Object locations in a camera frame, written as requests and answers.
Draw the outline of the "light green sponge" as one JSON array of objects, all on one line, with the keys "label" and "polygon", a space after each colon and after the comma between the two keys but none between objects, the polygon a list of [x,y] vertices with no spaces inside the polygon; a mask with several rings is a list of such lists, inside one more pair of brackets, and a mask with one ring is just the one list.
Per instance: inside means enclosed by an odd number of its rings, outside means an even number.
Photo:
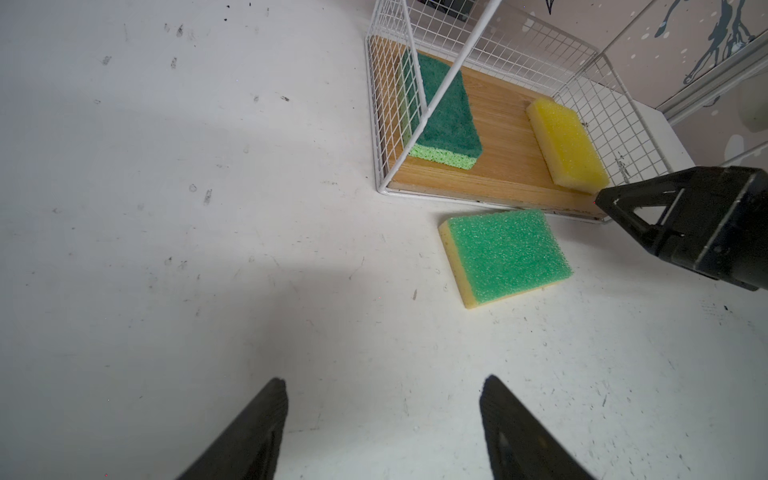
[{"label": "light green sponge", "polygon": [[442,222],[438,232],[467,309],[573,275],[539,210],[456,216]]}]

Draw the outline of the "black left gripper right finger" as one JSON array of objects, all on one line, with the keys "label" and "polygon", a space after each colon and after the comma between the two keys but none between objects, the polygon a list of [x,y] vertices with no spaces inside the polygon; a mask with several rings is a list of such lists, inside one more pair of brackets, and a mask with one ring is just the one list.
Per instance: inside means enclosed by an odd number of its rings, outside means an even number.
[{"label": "black left gripper right finger", "polygon": [[479,408],[494,479],[592,477],[498,377],[485,380]]}]

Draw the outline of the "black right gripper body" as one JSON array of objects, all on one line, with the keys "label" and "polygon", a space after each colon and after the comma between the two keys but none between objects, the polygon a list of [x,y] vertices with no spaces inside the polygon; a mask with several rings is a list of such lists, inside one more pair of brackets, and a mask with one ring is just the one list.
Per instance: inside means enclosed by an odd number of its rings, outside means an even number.
[{"label": "black right gripper body", "polygon": [[694,273],[767,288],[767,172],[695,167],[663,178],[674,194],[654,225],[653,254]]}]

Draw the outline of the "yellow sponge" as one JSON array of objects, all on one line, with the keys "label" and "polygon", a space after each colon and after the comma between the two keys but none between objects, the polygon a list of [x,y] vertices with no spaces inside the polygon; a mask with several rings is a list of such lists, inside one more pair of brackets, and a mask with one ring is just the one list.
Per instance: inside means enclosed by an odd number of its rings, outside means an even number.
[{"label": "yellow sponge", "polygon": [[609,177],[577,113],[538,98],[527,108],[537,143],[555,185],[595,195]]}]

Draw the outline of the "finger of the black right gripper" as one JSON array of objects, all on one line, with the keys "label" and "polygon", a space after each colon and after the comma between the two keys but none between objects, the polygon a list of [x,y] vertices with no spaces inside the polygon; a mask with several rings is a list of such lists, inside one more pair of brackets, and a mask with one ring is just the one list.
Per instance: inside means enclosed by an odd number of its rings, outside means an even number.
[{"label": "finger of the black right gripper", "polygon": [[652,255],[694,255],[690,184],[695,169],[603,189],[596,205]]}]

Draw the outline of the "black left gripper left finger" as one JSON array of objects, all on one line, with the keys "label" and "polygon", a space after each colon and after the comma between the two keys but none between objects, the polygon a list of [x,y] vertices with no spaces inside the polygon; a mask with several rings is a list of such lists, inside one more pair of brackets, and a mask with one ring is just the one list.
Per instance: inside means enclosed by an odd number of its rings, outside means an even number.
[{"label": "black left gripper left finger", "polygon": [[273,378],[180,477],[272,479],[287,415],[286,382]]}]

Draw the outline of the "dark green sponge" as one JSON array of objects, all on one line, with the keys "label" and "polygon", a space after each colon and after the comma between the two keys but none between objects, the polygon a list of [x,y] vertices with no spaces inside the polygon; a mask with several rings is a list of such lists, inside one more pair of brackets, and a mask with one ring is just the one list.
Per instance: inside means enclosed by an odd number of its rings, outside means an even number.
[{"label": "dark green sponge", "polygon": [[[407,144],[420,123],[420,100],[412,54],[405,52],[398,78],[398,120],[402,143]],[[429,118],[410,155],[450,167],[469,170],[483,153],[469,98],[458,73]]]}]

